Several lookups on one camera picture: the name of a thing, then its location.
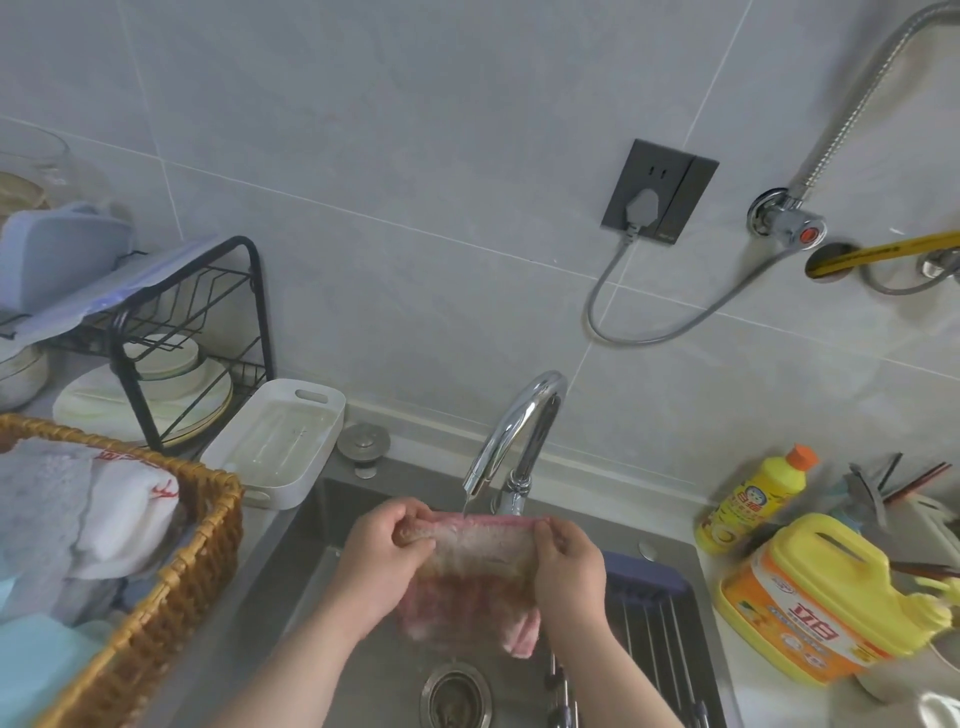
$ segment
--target black wall socket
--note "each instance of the black wall socket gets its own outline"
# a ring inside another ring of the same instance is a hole
[[[640,235],[673,245],[719,164],[714,159],[635,139],[601,224],[626,230],[627,204],[650,188],[660,197],[660,212],[653,223],[640,229]]]

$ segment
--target white tray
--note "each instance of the white tray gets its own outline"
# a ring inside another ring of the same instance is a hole
[[[244,501],[285,510],[313,488],[344,427],[347,398],[321,384],[274,379],[253,393],[200,458],[237,473]]]

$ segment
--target black metal rack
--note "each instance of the black metal rack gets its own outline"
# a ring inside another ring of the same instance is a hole
[[[225,261],[238,249],[247,253],[246,269]],[[179,336],[198,337],[204,329],[207,334],[211,333],[208,324],[215,323],[210,319],[211,313],[216,316],[214,309],[224,301],[235,302],[235,297],[240,295],[238,292],[248,286],[253,293],[257,334],[232,355],[215,352],[206,342],[199,342],[203,354],[197,365],[209,357],[220,362],[224,370],[160,432],[140,386],[141,377],[136,370],[136,362],[158,349],[178,349]],[[13,325],[22,318],[0,318],[0,336],[12,338]],[[135,356],[128,355],[124,350],[124,345],[130,342],[142,345]],[[216,245],[163,282],[136,291],[114,308],[88,316],[78,327],[55,337],[49,344],[70,352],[107,357],[110,369],[120,380],[130,401],[147,446],[157,452],[180,456],[198,454],[257,387],[276,377],[260,255],[253,242],[241,235]],[[183,418],[224,376],[230,376],[233,380],[233,396],[217,424],[182,446],[166,445],[165,441],[170,439]]]

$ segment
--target white tile wall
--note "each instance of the white tile wall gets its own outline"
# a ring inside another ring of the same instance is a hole
[[[156,153],[114,0],[0,3],[0,113]]]
[[[284,372],[489,423],[557,368],[576,377],[553,447],[709,497],[795,440],[825,476],[893,449],[915,468],[960,457],[952,282],[882,299],[808,282],[798,256],[641,351],[591,345],[581,316],[634,137],[721,163],[679,243],[637,244],[603,292],[625,335],[692,315],[766,253],[747,205],[788,183],[922,4],[13,0],[0,115],[67,134],[151,244],[253,238]],[[836,231],[960,228],[958,62],[956,30],[909,49],[810,201]],[[884,275],[907,283],[907,265]]]

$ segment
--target glass jar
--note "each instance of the glass jar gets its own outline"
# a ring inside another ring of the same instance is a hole
[[[69,145],[54,133],[0,119],[0,225],[20,210],[58,207],[77,198]]]

